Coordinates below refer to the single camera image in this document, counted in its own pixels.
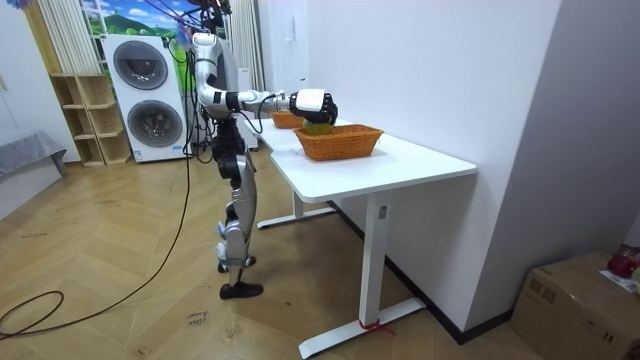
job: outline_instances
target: brown basket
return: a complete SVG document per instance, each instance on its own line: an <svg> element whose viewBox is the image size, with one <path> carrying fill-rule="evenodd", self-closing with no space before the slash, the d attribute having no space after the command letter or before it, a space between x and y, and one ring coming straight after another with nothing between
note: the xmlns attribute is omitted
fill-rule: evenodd
<svg viewBox="0 0 640 360"><path fill-rule="evenodd" d="M313 160L351 159L370 156L382 130L364 125L336 126L325 135L307 135L306 129L295 129L304 153Z"/></svg>
<svg viewBox="0 0 640 360"><path fill-rule="evenodd" d="M297 129L303 126L304 118L295 116L288 111L276 111L271 114L271 117L273 117L273 124L278 129Z"/></svg>

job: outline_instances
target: stacked washer dryer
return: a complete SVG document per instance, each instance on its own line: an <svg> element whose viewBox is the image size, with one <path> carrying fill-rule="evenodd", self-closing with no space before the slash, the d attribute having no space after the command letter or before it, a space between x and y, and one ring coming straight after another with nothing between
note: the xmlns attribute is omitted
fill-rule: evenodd
<svg viewBox="0 0 640 360"><path fill-rule="evenodd" d="M173 58L162 38L106 35L102 46L135 160L184 157L188 126Z"/></svg>

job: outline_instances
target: wooden floor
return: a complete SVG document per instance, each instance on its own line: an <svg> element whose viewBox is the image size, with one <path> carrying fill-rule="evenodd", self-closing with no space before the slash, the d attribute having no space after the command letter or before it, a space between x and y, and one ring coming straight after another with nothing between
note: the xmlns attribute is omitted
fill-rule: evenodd
<svg viewBox="0 0 640 360"><path fill-rule="evenodd" d="M257 220L289 215L290 189L268 151L258 167ZM254 231L254 299L221 301L216 223L229 200L215 165L191 161L182 235L164 270L143 291L97 318L43 335L0 341L4 360L299 359L298 345L358 314L362 241L337 215ZM99 310L143 283L175 236L186 189L185 162L70 168L68 176L0 221L0 312L47 290L61 309L36 328ZM382 305L411 295L385 270ZM3 330L26 326L57 299L14 313ZM458 346L426 312L341 345L318 359L539 359L508 325Z"/></svg>

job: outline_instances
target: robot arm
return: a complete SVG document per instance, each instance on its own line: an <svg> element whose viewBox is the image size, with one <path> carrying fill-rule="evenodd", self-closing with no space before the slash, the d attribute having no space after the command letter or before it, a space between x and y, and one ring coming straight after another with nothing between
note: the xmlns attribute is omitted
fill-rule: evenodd
<svg viewBox="0 0 640 360"><path fill-rule="evenodd" d="M196 53L195 75L200 103L210 114L222 114L246 110L286 111L302 116L312 123L335 123L338 108L331 94L324 90L304 89L286 96L284 92L227 91L215 87L218 78L218 61L222 58L223 45L220 39L209 33L193 36Z"/></svg>

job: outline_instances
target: cardboard box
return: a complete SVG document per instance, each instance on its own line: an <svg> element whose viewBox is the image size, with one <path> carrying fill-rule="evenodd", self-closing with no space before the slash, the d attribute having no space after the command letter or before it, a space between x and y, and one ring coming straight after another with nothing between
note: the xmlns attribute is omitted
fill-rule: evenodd
<svg viewBox="0 0 640 360"><path fill-rule="evenodd" d="M545 360L640 359L640 297L596 253L532 270L511 326Z"/></svg>

